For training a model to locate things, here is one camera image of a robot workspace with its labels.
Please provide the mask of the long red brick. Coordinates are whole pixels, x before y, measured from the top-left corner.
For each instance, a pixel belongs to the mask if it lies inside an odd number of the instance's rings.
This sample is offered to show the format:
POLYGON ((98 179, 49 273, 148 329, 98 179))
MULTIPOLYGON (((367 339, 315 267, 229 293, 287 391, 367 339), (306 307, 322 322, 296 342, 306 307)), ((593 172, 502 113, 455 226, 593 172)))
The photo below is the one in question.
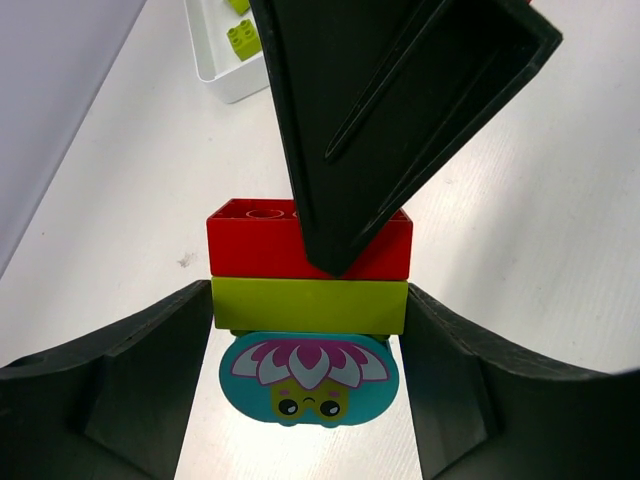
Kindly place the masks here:
MULTIPOLYGON (((207 218, 206 233, 215 277, 332 277, 308 261, 292 199, 233 198, 207 218)), ((412 235, 411 219, 398 211, 341 278, 406 280, 412 235)))

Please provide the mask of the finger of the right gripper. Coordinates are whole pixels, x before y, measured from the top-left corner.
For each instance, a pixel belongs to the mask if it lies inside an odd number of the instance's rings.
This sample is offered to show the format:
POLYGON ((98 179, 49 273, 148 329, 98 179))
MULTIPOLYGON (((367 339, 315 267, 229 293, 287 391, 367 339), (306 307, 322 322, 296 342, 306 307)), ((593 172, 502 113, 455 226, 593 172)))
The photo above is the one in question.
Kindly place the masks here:
POLYGON ((561 43, 524 1, 255 1, 312 265, 339 277, 561 43))

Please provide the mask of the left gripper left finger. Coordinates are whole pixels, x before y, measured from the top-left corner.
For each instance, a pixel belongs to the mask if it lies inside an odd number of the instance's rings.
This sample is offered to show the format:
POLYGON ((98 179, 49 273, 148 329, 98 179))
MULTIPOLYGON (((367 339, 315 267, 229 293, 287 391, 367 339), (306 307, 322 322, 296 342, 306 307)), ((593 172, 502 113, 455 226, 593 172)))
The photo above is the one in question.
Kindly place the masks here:
POLYGON ((2 367, 2 478, 173 478, 212 320, 198 280, 2 367))

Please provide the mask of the green curved brick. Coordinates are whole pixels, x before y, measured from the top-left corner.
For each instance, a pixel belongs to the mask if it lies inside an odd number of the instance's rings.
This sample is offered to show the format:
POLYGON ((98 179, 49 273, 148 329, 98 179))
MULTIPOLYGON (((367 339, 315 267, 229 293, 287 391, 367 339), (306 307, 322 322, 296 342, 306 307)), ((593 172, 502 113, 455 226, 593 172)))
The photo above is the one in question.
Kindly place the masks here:
POLYGON ((240 16, 247 13, 251 6, 249 0, 228 0, 231 8, 240 16))

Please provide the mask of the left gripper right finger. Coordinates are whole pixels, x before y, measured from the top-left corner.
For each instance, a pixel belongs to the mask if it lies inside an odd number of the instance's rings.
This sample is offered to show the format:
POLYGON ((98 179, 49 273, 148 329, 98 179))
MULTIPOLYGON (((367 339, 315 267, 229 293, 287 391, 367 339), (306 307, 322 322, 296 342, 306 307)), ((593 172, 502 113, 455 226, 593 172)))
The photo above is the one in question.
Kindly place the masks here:
POLYGON ((400 338, 426 479, 635 479, 639 374, 521 347, 409 289, 400 338))

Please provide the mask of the green square brick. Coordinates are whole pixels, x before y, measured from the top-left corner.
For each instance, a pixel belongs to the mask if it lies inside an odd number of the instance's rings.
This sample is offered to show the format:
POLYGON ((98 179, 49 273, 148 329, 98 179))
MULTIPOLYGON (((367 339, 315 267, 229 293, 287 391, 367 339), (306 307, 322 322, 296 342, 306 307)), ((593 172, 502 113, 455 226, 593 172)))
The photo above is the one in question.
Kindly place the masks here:
POLYGON ((227 39, 240 61, 246 61, 262 50, 261 41, 250 19, 242 20, 227 32, 227 39))

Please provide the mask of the long green brick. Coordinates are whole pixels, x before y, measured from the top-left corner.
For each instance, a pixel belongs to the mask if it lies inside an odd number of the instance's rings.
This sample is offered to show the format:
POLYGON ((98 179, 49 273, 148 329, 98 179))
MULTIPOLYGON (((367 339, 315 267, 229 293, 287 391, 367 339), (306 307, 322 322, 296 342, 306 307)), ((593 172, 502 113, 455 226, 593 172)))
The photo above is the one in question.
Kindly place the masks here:
POLYGON ((218 329, 396 335, 408 283, 214 277, 212 295, 218 329))

